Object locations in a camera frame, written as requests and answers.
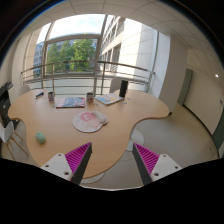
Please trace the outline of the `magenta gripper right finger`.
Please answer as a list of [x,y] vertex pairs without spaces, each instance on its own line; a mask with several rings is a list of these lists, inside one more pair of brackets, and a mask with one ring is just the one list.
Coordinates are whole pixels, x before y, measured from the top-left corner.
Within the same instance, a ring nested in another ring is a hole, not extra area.
[[137,143],[133,144],[133,155],[144,185],[181,170],[167,154],[157,154]]

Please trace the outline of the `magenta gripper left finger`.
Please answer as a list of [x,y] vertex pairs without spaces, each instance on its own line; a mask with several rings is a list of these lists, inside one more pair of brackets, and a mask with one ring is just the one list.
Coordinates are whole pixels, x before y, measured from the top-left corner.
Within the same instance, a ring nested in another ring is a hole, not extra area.
[[89,142],[66,154],[57,153],[42,166],[42,169],[79,185],[91,154],[92,143]]

